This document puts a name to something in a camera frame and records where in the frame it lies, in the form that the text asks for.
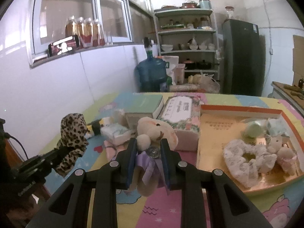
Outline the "beige bear purple ribbon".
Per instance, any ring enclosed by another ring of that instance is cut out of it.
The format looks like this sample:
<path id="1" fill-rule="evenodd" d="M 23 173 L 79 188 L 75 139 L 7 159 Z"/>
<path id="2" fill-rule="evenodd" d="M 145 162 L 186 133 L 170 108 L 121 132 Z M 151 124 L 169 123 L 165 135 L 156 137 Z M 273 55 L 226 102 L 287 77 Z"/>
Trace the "beige bear purple ribbon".
<path id="1" fill-rule="evenodd" d="M 150 117 L 142 117 L 137 125 L 137 156 L 130 189 L 137 189 L 144 197 L 165 185 L 161 161 L 161 140 L 166 139 L 169 148 L 174 150 L 178 144 L 175 130 L 168 123 Z"/>

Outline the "pink folded cloth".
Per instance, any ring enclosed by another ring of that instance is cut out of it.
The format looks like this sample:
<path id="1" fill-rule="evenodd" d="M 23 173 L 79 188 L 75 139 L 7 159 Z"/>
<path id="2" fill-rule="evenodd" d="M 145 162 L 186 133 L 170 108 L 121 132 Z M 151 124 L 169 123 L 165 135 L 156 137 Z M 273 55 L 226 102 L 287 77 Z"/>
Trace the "pink folded cloth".
<path id="1" fill-rule="evenodd" d="M 104 146 L 105 146 L 106 157 L 107 157 L 108 162 L 115 160 L 117 154 L 120 151 L 125 150 L 124 144 L 115 146 L 114 144 L 110 143 L 109 141 L 104 141 Z"/>

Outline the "small white tissue pack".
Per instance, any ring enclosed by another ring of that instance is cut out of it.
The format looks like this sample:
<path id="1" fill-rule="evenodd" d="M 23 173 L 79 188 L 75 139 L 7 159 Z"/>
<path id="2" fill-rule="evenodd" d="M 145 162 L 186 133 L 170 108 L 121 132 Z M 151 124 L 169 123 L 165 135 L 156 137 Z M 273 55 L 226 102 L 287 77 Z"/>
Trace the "small white tissue pack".
<path id="1" fill-rule="evenodd" d="M 110 145 L 119 146 L 131 139 L 133 130 L 118 123 L 113 123 L 101 127 L 101 134 L 106 137 Z"/>

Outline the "kitchen counter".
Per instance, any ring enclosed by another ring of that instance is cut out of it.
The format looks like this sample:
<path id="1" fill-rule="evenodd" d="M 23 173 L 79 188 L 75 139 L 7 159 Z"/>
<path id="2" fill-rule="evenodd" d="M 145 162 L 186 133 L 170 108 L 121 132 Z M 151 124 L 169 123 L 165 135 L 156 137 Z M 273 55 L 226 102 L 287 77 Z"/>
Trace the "kitchen counter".
<path id="1" fill-rule="evenodd" d="M 285 100 L 303 117 L 303 90 L 296 86 L 273 81 L 272 97 Z"/>

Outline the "beige bear pink dress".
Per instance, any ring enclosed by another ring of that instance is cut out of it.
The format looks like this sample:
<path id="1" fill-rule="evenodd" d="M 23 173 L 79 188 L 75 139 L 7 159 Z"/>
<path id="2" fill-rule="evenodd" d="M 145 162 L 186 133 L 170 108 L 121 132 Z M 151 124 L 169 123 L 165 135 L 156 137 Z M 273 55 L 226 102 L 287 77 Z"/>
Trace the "beige bear pink dress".
<path id="1" fill-rule="evenodd" d="M 280 165 L 285 173 L 293 176 L 295 174 L 293 165 L 297 160 L 297 155 L 287 146 L 289 137 L 285 134 L 279 134 L 277 136 L 267 135 L 265 139 L 267 151 L 271 154 L 275 154 L 277 156 L 277 164 Z"/>

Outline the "leopard print scrunchie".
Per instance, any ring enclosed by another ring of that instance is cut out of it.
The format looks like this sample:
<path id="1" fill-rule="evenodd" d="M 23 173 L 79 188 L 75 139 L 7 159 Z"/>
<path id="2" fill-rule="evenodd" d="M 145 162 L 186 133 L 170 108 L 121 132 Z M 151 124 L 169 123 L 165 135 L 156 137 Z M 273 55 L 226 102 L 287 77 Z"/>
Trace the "leopard print scrunchie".
<path id="1" fill-rule="evenodd" d="M 56 148 L 71 149 L 60 164 L 55 167 L 55 172 L 63 178 L 74 168 L 77 159 L 84 155 L 89 144 L 85 138 L 87 132 L 88 127 L 83 114 L 70 113 L 61 120 L 61 137 Z"/>

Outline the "amber jar on sill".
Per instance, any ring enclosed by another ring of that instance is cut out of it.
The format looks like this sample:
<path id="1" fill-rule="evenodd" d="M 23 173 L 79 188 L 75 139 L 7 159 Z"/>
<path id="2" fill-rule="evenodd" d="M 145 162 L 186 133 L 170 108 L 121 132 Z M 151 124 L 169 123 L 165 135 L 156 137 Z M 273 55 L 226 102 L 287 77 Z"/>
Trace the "amber jar on sill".
<path id="1" fill-rule="evenodd" d="M 77 28 L 76 28 L 76 20 L 74 16 L 70 16 L 67 19 L 67 23 L 65 26 L 65 36 L 73 36 L 77 34 Z"/>

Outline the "dark refrigerator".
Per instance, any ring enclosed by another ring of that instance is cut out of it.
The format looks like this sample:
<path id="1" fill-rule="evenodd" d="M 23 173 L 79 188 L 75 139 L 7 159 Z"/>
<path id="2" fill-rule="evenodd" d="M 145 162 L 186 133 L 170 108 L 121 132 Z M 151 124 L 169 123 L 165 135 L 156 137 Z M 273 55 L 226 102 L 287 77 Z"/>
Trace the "dark refrigerator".
<path id="1" fill-rule="evenodd" d="M 223 23 L 225 94 L 261 96 L 265 62 L 256 24 L 229 19 Z"/>

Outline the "phone on window sill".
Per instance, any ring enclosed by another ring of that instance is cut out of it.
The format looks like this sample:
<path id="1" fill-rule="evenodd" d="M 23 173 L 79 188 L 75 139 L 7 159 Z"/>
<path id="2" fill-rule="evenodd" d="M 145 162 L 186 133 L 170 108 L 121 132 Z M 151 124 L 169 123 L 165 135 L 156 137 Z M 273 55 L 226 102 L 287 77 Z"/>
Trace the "phone on window sill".
<path id="1" fill-rule="evenodd" d="M 77 35 L 68 36 L 67 38 L 55 41 L 48 45 L 48 56 L 59 56 L 69 51 L 74 51 L 80 47 Z"/>

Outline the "metal kitchen shelf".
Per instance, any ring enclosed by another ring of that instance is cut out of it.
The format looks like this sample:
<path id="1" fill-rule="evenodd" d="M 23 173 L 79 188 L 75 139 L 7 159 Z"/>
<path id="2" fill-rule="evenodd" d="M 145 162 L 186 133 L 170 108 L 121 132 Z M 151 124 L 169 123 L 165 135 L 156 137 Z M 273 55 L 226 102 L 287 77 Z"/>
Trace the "metal kitchen shelf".
<path id="1" fill-rule="evenodd" d="M 164 7 L 154 11 L 158 54 L 176 56 L 184 76 L 207 75 L 220 81 L 219 34 L 211 8 Z"/>

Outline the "yellow black plush toy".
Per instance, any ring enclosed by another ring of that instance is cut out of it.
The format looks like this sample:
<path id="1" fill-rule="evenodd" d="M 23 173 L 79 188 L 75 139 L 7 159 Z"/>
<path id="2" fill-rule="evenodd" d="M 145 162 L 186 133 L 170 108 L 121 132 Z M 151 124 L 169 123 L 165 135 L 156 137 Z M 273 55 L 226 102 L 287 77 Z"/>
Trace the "yellow black plush toy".
<path id="1" fill-rule="evenodd" d="M 113 123 L 112 117 L 104 117 L 99 120 L 92 121 L 91 123 L 87 124 L 87 133 L 85 135 L 86 139 L 94 137 L 95 135 L 101 134 L 101 129 L 104 126 L 108 126 Z"/>

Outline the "colourful cartoon mat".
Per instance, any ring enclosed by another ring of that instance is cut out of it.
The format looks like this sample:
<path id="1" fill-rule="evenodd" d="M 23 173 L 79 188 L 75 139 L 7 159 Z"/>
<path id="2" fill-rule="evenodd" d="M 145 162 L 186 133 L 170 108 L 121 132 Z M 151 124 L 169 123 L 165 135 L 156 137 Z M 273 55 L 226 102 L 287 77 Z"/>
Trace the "colourful cartoon mat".
<path id="1" fill-rule="evenodd" d="M 115 109 L 127 106 L 128 93 L 107 94 L 83 111 L 86 122 L 110 116 Z M 263 107 L 283 110 L 296 129 L 303 135 L 303 117 L 282 98 L 265 98 L 243 95 L 222 95 L 195 93 L 201 102 L 209 105 L 233 105 Z M 107 163 L 104 139 L 95 136 L 90 139 L 87 151 L 79 158 L 76 168 L 85 170 L 99 169 Z M 119 227 L 180 227 L 181 191 L 166 193 L 164 188 L 157 189 L 150 197 L 142 197 L 134 190 L 126 194 L 118 190 L 117 216 Z M 266 194 L 250 197 L 250 200 L 263 213 L 273 227 L 284 227 L 294 215 L 303 199 L 303 180 Z"/>

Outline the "white floral scrunchie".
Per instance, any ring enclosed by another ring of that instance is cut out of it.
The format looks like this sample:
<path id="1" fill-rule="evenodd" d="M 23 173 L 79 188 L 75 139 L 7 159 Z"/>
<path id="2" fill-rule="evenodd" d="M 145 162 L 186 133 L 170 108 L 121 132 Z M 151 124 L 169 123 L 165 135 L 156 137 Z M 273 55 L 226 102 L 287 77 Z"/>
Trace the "white floral scrunchie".
<path id="1" fill-rule="evenodd" d="M 223 149 L 223 157 L 230 174 L 246 188 L 257 185 L 259 174 L 270 172 L 277 159 L 264 144 L 250 145 L 241 139 L 230 141 Z"/>

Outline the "light blue tissue pack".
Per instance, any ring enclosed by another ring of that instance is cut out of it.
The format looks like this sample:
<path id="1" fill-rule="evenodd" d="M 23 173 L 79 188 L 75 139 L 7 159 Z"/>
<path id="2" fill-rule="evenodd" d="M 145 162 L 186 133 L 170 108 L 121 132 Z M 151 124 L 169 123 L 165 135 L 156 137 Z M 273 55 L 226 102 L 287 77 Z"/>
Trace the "light blue tissue pack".
<path id="1" fill-rule="evenodd" d="M 290 137 L 282 119 L 269 118 L 265 123 L 266 133 L 271 137 Z"/>

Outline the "plastic bag with food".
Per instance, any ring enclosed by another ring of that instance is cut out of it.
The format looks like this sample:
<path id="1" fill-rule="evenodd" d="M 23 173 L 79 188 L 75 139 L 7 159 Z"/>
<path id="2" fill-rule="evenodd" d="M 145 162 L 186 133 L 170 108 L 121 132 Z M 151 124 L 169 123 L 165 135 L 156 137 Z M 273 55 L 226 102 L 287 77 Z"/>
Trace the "plastic bag with food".
<path id="1" fill-rule="evenodd" d="M 204 93 L 214 93 L 217 94 L 220 92 L 220 85 L 219 83 L 214 80 L 212 77 L 196 74 L 194 76 L 188 77 L 188 84 L 194 84 L 199 87 Z"/>

